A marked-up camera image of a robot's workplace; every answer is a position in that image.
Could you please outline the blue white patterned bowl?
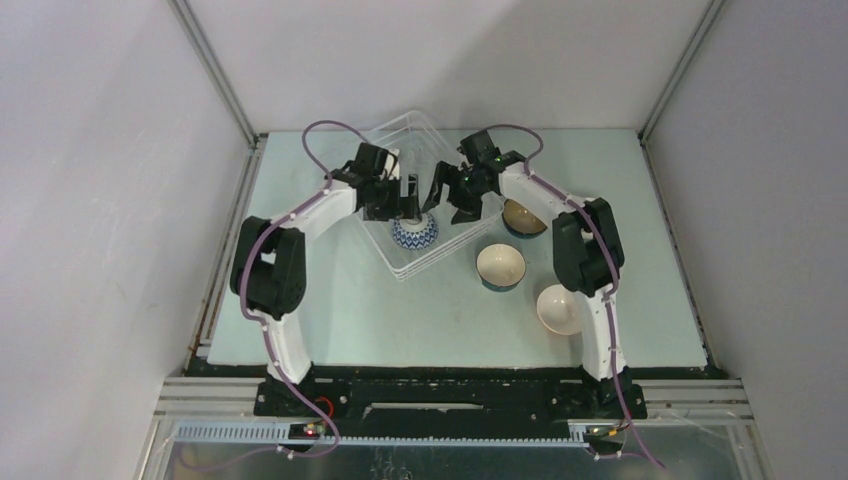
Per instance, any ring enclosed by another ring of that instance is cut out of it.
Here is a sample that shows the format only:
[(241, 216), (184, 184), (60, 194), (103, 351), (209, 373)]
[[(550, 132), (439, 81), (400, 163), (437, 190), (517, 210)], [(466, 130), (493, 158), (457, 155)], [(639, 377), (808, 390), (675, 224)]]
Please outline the blue white patterned bowl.
[(390, 228), (393, 241), (411, 251), (430, 248), (439, 236), (438, 223), (430, 213), (423, 214), (418, 222), (412, 219), (392, 220)]

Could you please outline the dark blue floral bowl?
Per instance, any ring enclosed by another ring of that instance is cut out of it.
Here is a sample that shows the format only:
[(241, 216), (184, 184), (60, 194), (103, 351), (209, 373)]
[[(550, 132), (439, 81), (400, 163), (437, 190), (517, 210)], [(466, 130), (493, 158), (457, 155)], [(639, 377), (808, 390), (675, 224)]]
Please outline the dark blue floral bowl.
[(506, 230), (521, 239), (538, 237), (548, 229), (542, 220), (512, 199), (504, 202), (501, 218)]

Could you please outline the teal bowl white dots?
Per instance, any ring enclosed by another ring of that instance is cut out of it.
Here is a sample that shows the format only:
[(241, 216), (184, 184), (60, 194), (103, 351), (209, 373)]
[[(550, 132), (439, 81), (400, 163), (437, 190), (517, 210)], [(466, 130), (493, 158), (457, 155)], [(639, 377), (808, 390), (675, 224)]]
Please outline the teal bowl white dots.
[(476, 257), (475, 268), (481, 284), (494, 292), (513, 290), (524, 279), (527, 264), (524, 256), (508, 244), (491, 244)]

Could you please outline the plain white bowl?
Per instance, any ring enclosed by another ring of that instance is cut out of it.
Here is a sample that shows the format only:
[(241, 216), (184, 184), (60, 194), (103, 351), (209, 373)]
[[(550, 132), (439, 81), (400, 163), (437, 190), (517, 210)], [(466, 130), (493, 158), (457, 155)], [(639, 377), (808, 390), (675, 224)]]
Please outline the plain white bowl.
[(572, 336), (583, 331), (585, 302), (562, 285), (545, 288), (536, 299), (536, 315), (550, 332)]

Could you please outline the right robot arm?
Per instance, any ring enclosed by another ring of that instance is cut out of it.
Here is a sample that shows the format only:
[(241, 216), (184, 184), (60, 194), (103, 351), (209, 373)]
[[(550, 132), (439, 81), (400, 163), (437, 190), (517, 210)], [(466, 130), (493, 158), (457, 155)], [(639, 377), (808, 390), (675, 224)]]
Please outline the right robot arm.
[(616, 312), (625, 256), (611, 204), (556, 186), (532, 168), (533, 154), (501, 151), (486, 129), (462, 139), (457, 151), (459, 164), (438, 162), (422, 209), (447, 201), (453, 223), (468, 223), (481, 217), (484, 196), (497, 194), (546, 224), (556, 278), (585, 305), (581, 367), (596, 381), (583, 388), (581, 402), (593, 417), (610, 416), (622, 403), (611, 381), (626, 366)]

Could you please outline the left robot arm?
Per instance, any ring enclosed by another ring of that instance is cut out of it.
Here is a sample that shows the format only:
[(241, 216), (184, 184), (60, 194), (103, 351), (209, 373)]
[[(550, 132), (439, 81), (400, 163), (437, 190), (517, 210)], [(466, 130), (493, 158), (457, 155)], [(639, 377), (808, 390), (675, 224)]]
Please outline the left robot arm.
[(366, 221), (423, 222), (415, 175), (402, 177), (399, 150), (363, 142), (342, 167), (326, 171), (323, 186), (291, 212), (243, 221), (230, 288), (244, 317), (260, 323), (272, 375), (286, 381), (277, 402), (292, 416), (316, 403), (303, 379), (312, 367), (297, 309), (307, 290), (307, 243), (355, 215)]

